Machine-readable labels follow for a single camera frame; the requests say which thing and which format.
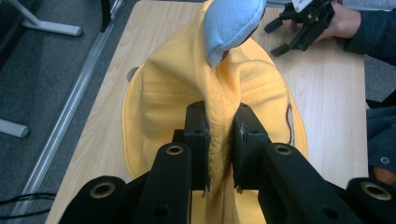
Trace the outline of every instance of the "wooden table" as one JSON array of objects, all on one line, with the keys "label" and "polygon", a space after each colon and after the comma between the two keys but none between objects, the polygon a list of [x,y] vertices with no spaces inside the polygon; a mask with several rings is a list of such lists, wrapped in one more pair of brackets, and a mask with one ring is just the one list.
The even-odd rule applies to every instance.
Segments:
[{"label": "wooden table", "polygon": [[[121,109],[127,74],[140,66],[167,37],[187,23],[198,3],[141,1],[108,68],[91,114],[70,161],[48,223],[57,223],[66,206],[88,181],[114,175],[130,182],[123,158]],[[268,35],[263,27],[281,9],[267,8],[253,38],[268,52],[290,42],[288,23]],[[308,136],[309,161],[320,174],[345,188],[350,178],[367,176],[364,66],[360,55],[345,53],[334,40],[307,52],[273,57],[287,80]]]}]

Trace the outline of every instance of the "screw hole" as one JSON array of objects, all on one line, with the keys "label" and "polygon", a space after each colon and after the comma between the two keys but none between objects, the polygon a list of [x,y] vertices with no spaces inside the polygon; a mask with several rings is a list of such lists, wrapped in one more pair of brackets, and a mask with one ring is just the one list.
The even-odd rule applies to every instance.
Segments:
[{"label": "screw hole", "polygon": [[104,182],[97,184],[95,187],[93,187],[90,191],[90,195],[94,199],[102,199],[112,194],[115,189],[116,186],[114,185],[114,183]]},{"label": "screw hole", "polygon": [[169,155],[178,155],[183,152],[183,148],[179,146],[170,146],[168,149],[166,149],[166,153]]},{"label": "screw hole", "polygon": [[277,147],[276,152],[285,156],[288,156],[291,154],[291,150],[286,147]]},{"label": "screw hole", "polygon": [[366,194],[375,199],[381,201],[389,201],[392,199],[392,195],[386,189],[383,189],[374,183],[363,182],[361,183],[361,188]]}]

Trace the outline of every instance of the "yellow fabric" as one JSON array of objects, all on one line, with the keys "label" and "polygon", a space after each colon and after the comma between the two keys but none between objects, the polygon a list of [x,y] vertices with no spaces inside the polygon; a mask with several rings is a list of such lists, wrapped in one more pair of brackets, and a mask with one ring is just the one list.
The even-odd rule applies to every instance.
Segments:
[{"label": "yellow fabric", "polygon": [[212,182],[204,199],[202,192],[193,198],[193,223],[263,223],[255,192],[234,195],[233,115],[241,102],[249,105],[272,141],[288,143],[294,135],[294,145],[306,156],[304,125],[282,76],[252,39],[231,49],[224,61],[210,68],[202,27],[209,4],[204,3],[198,15],[134,74],[122,109],[125,163],[132,178],[147,172],[158,148],[172,141],[174,129],[184,128],[187,105],[204,100],[211,134],[208,166]]}]

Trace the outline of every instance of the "blue fabric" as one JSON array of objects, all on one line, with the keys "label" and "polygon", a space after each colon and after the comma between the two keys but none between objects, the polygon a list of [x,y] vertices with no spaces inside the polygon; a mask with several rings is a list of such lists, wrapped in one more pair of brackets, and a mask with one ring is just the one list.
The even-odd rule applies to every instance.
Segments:
[{"label": "blue fabric", "polygon": [[361,27],[345,50],[396,65],[396,11],[361,11]]},{"label": "blue fabric", "polygon": [[396,106],[367,110],[368,163],[396,171]]},{"label": "blue fabric", "polygon": [[204,17],[205,53],[210,67],[224,51],[242,44],[262,18],[265,0],[214,0]]}]

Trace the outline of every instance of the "gray carpet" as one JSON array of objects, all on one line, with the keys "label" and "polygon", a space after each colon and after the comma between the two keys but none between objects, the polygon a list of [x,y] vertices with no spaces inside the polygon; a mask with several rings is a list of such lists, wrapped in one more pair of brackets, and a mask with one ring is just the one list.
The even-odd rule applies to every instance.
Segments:
[{"label": "gray carpet", "polygon": [[[39,191],[56,192],[60,187],[135,2],[125,1],[117,25]],[[17,38],[5,33],[0,35],[1,43],[8,42],[6,46],[0,44],[0,118],[28,125],[32,132],[25,139],[0,133],[0,200],[21,193],[101,28],[101,5],[97,0],[24,0],[21,3],[32,9],[41,20],[80,26],[84,33],[80,37],[73,37],[26,30],[19,26],[21,17],[16,13],[2,17],[12,21],[0,21],[4,24],[0,26],[0,32],[14,30]],[[345,0],[344,3],[396,7],[396,1],[391,0]],[[4,4],[0,3],[0,15],[4,13],[1,8],[10,8]],[[395,67],[365,57],[365,74],[366,97],[369,99],[382,101],[396,88]],[[42,204],[34,204],[33,209],[41,207]],[[0,207],[0,215],[11,210],[11,206]],[[24,223],[43,223],[46,217],[47,214],[29,217]]]}]

